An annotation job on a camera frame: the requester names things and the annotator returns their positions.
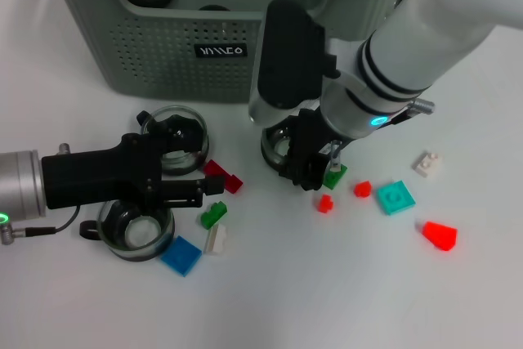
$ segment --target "white lego piece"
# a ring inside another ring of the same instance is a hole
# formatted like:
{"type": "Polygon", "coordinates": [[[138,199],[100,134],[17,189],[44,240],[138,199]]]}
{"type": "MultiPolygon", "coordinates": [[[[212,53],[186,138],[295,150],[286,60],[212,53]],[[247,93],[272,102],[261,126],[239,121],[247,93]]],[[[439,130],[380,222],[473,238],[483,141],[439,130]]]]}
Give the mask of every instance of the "white lego piece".
{"type": "Polygon", "coordinates": [[[437,172],[441,160],[442,158],[440,155],[436,153],[427,153],[414,170],[423,177],[430,177],[437,172]]]}
{"type": "Polygon", "coordinates": [[[216,224],[209,230],[207,243],[205,244],[205,253],[210,255],[219,255],[223,253],[224,243],[227,237],[227,230],[222,224],[216,224]]]}

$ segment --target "lego brick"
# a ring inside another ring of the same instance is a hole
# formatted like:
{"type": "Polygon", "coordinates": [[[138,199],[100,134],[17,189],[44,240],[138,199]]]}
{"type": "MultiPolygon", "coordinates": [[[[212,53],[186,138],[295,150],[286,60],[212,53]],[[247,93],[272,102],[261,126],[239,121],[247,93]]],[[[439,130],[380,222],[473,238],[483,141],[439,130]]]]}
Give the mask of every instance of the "lego brick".
{"type": "Polygon", "coordinates": [[[203,173],[205,173],[206,176],[225,176],[226,190],[231,194],[236,194],[239,188],[244,184],[238,177],[230,175],[212,159],[203,167],[203,173]]]}
{"type": "Polygon", "coordinates": [[[441,160],[442,158],[440,155],[436,153],[427,153],[414,170],[423,177],[433,176],[438,171],[441,160]]]}
{"type": "Polygon", "coordinates": [[[380,188],[376,196],[383,210],[389,216],[416,205],[416,201],[402,181],[380,188]]]}
{"type": "Polygon", "coordinates": [[[334,208],[334,201],[330,195],[323,195],[320,199],[318,211],[320,213],[328,213],[334,208]]]}
{"type": "Polygon", "coordinates": [[[162,262],[184,277],[189,274],[196,262],[202,256],[202,251],[178,236],[174,243],[162,255],[162,262]]]}
{"type": "Polygon", "coordinates": [[[324,186],[330,190],[334,190],[334,187],[337,186],[338,182],[345,175],[346,166],[342,164],[342,170],[340,172],[328,171],[324,178],[324,186]]]}
{"type": "Polygon", "coordinates": [[[227,229],[222,224],[213,226],[208,234],[207,243],[205,244],[205,253],[210,255],[219,255],[223,253],[227,229]]]}
{"type": "Polygon", "coordinates": [[[358,183],[354,187],[354,195],[358,198],[367,198],[373,192],[373,185],[370,184],[370,181],[364,181],[363,183],[358,183]]]}
{"type": "Polygon", "coordinates": [[[202,226],[211,229],[214,224],[227,213],[227,206],[223,202],[212,204],[208,212],[202,214],[202,226]]]}
{"type": "Polygon", "coordinates": [[[429,221],[423,226],[422,234],[438,249],[450,251],[456,245],[458,230],[429,221]]]}

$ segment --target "red lego brick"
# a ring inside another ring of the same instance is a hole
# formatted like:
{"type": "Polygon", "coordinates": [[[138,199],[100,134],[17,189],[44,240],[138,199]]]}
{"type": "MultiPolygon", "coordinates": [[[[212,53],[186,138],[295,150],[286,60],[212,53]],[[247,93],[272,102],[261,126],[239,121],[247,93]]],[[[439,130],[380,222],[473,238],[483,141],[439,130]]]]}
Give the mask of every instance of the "red lego brick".
{"type": "Polygon", "coordinates": [[[368,198],[373,192],[373,185],[370,184],[370,181],[364,181],[363,183],[356,184],[354,187],[354,195],[358,198],[368,198]]]}
{"type": "Polygon", "coordinates": [[[456,245],[458,230],[449,226],[427,222],[423,226],[423,236],[442,251],[450,251],[456,245]]]}
{"type": "Polygon", "coordinates": [[[231,194],[236,194],[239,188],[244,184],[238,177],[235,175],[231,176],[212,159],[203,167],[203,173],[205,173],[205,176],[225,176],[226,190],[231,194]]]}
{"type": "Polygon", "coordinates": [[[328,213],[334,208],[334,201],[330,195],[323,195],[320,199],[318,211],[320,213],[328,213]]]}

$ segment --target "green led light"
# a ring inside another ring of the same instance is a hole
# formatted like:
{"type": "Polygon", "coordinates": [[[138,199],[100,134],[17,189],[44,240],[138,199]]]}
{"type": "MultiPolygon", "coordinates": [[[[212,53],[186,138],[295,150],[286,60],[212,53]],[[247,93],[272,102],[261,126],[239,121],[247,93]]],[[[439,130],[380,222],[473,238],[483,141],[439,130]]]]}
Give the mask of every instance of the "green led light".
{"type": "Polygon", "coordinates": [[[8,222],[9,222],[9,216],[7,214],[0,213],[0,225],[6,224],[8,222]]]}

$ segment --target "green lego brick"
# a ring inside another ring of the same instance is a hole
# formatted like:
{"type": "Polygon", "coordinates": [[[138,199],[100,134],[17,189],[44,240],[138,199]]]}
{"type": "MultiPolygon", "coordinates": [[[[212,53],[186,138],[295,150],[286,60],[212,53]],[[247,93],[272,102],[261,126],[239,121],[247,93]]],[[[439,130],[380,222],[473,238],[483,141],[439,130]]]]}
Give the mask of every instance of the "green lego brick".
{"type": "Polygon", "coordinates": [[[338,182],[345,175],[346,166],[342,164],[342,170],[340,172],[331,172],[329,171],[324,178],[324,186],[330,190],[334,190],[334,187],[337,186],[338,182]]]}
{"type": "Polygon", "coordinates": [[[389,216],[416,206],[416,201],[402,181],[380,188],[376,196],[383,210],[385,210],[385,213],[389,216]]]}
{"type": "Polygon", "coordinates": [[[223,202],[212,204],[211,209],[202,214],[202,225],[209,230],[214,224],[227,213],[227,206],[223,202]]]}

